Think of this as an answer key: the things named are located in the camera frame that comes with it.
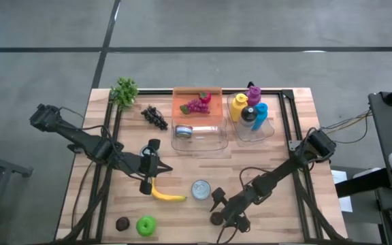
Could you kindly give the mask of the green plant white pot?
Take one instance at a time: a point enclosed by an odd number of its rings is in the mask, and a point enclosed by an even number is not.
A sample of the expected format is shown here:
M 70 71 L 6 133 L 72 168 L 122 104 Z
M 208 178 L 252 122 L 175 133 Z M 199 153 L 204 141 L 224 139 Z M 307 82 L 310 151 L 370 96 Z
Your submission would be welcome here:
M 112 103 L 119 111 L 130 108 L 135 103 L 139 91 L 132 78 L 119 77 L 116 86 L 110 88 Z

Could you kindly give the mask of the clear bottle black cap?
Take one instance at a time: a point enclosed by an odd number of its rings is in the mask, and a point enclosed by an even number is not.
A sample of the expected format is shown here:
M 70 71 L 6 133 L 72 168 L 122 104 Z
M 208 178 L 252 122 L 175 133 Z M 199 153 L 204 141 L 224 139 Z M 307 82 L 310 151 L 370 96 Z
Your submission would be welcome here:
M 257 119 L 257 115 L 258 113 L 253 106 L 246 106 L 242 109 L 240 114 L 240 126 L 247 131 L 252 131 Z

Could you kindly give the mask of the clear plastic bin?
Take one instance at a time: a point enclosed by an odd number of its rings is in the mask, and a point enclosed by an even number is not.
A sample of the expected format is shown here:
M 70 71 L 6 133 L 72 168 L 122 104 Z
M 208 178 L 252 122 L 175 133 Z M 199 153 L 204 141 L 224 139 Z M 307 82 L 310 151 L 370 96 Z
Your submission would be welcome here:
M 171 147 L 174 150 L 181 152 L 216 151 L 228 146 L 227 121 L 224 117 L 174 118 L 171 123 Z M 176 125 L 192 126 L 192 137 L 177 138 L 175 136 Z
M 237 139 L 243 142 L 244 144 L 253 144 L 257 142 L 262 142 L 268 137 L 273 136 L 274 128 L 270 125 L 269 120 L 267 118 L 263 122 L 261 128 L 258 131 L 247 131 L 240 126 L 239 121 L 233 122 L 231 120 L 231 124 L 233 125 L 233 128 L 235 130 Z

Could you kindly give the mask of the purple plastic sports bottle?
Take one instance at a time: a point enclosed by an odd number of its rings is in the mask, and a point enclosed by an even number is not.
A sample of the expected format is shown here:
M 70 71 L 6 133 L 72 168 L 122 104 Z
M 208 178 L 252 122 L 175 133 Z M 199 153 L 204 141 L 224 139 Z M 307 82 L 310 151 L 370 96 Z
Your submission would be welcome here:
M 248 97 L 248 105 L 255 106 L 261 101 L 261 88 L 258 86 L 249 86 L 246 91 L 246 96 Z

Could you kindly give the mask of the orange plastic bin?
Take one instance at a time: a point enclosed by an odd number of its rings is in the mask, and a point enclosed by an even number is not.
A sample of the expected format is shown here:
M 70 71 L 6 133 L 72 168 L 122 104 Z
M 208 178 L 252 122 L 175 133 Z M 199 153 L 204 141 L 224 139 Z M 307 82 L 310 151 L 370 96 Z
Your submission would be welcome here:
M 212 126 L 223 120 L 220 87 L 176 87 L 172 93 L 172 120 L 177 125 Z

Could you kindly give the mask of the yellow plastic sports bottle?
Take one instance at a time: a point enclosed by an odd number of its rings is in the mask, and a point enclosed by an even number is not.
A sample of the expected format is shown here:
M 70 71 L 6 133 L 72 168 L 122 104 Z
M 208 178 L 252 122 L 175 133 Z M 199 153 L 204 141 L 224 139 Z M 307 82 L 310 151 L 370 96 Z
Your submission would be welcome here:
M 244 93 L 238 93 L 231 102 L 231 119 L 233 122 L 239 121 L 241 111 L 248 105 L 248 97 Z

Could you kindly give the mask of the dark brown toy avocado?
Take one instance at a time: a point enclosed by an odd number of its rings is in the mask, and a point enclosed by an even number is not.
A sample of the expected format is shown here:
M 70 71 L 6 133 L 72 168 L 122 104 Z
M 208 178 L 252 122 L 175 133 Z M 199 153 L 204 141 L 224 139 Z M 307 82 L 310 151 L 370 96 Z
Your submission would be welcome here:
M 124 231 L 130 227 L 130 220 L 126 216 L 122 216 L 116 220 L 115 228 L 117 231 Z
M 221 212 L 211 213 L 210 222 L 215 226 L 222 225 L 224 222 L 223 214 Z

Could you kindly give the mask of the tuna can red blue label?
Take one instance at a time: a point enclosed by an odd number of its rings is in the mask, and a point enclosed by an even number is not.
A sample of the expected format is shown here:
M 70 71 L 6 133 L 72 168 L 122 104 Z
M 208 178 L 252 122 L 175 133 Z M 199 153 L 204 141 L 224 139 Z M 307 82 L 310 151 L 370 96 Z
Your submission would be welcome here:
M 176 125 L 175 136 L 179 139 L 189 139 L 192 137 L 193 128 L 188 125 Z

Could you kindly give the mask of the black aluminium table frame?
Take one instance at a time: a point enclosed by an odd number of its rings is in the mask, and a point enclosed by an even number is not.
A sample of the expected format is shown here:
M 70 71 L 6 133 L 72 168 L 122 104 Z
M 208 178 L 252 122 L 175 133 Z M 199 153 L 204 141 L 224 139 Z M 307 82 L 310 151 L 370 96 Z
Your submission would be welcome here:
M 173 170 L 159 176 L 159 190 L 171 195 L 185 195 L 186 201 L 168 202 L 143 195 L 139 182 L 122 172 L 114 172 L 108 195 L 105 221 L 102 225 L 104 244 L 125 245 L 214 245 L 228 241 L 231 245 L 302 243 L 302 223 L 308 224 L 310 236 L 316 237 L 311 214 L 300 216 L 294 180 L 287 176 L 261 205 L 251 206 L 246 214 L 251 222 L 248 233 L 232 228 L 223 229 L 210 223 L 212 200 L 198 201 L 191 195 L 194 181 L 203 179 L 212 188 L 221 187 L 227 196 L 240 190 L 241 180 L 250 180 L 260 169 L 273 169 L 287 158 L 287 142 L 296 140 L 319 124 L 309 88 L 267 88 L 263 101 L 269 107 L 273 136 L 264 142 L 239 146 L 234 133 L 229 133 L 228 146 L 212 152 L 178 152 L 171 145 L 171 133 L 150 126 L 140 112 L 153 105 L 166 119 L 172 117 L 171 89 L 143 89 L 132 109 L 120 120 L 118 140 L 125 150 L 137 153 L 149 139 L 161 141 L 160 156 Z M 116 220 L 126 216 L 130 227 L 117 231 Z M 156 231 L 150 237 L 137 233 L 136 223 L 143 216 L 157 220 Z

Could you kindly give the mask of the yellow toy banana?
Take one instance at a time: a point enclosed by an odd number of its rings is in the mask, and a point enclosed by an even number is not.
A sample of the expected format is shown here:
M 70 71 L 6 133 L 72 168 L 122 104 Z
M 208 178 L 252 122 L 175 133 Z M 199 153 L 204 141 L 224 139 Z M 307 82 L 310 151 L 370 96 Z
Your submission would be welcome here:
M 154 177 L 151 178 L 151 185 L 152 185 L 151 195 L 158 200 L 181 202 L 181 201 L 186 201 L 187 199 L 187 197 L 184 195 L 168 195 L 168 194 L 161 193 L 157 189 L 157 181 L 156 178 Z

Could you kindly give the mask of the white paper sheet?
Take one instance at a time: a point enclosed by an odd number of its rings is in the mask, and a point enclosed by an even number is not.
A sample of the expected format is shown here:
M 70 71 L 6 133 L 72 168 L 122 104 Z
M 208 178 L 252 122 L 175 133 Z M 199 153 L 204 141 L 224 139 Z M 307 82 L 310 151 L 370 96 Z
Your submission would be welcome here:
M 345 171 L 332 170 L 331 174 L 332 174 L 333 181 L 335 184 L 338 184 L 340 182 L 347 180 L 347 175 L 346 175 Z M 338 201 L 340 202 L 341 211 L 353 212 L 353 207 L 352 207 L 350 197 L 339 197 Z

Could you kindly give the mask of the blue plastic sports bottle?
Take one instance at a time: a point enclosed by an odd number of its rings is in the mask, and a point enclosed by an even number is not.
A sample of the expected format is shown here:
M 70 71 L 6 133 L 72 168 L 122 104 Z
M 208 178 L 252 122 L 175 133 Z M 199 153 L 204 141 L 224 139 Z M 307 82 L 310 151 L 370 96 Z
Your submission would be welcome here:
M 258 103 L 254 109 L 257 112 L 257 117 L 255 119 L 254 125 L 252 126 L 252 131 L 258 131 L 263 122 L 266 120 L 268 115 L 268 106 L 266 103 Z

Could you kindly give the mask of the red toy grape bunch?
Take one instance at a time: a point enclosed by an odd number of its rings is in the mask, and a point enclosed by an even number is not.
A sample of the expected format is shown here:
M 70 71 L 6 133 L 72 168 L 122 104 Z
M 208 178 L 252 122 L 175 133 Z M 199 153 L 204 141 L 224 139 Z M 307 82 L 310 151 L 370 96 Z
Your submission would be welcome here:
M 194 99 L 186 104 L 180 106 L 180 111 L 183 114 L 191 114 L 193 112 L 209 114 L 209 106 L 207 103 L 202 102 L 200 99 Z

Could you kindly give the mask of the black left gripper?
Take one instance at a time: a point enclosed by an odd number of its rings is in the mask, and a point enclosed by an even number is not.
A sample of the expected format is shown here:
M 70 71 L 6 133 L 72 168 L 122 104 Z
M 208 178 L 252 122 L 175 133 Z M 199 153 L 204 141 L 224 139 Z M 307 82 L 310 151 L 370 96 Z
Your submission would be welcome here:
M 165 164 L 161 160 L 159 160 L 158 152 L 161 141 L 158 139 L 151 139 L 148 141 L 148 144 L 153 150 L 156 151 L 154 156 L 145 156 L 141 157 L 140 154 L 136 155 L 133 153 L 128 153 L 127 157 L 129 158 L 129 165 L 133 168 L 132 172 L 135 174 L 140 174 L 142 176 L 142 180 L 140 183 L 140 192 L 145 195 L 150 195 L 152 190 L 152 185 L 150 179 L 157 173 L 162 174 L 165 172 L 171 172 L 173 170 L 172 167 Z

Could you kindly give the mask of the green toy apple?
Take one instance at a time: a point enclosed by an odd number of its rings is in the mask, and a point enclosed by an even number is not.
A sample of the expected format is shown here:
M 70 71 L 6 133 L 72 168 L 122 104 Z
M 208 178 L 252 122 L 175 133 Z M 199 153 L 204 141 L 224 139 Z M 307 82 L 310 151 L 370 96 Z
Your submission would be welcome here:
M 142 237 L 150 237 L 157 228 L 157 220 L 153 216 L 143 216 L 136 223 L 137 233 Z

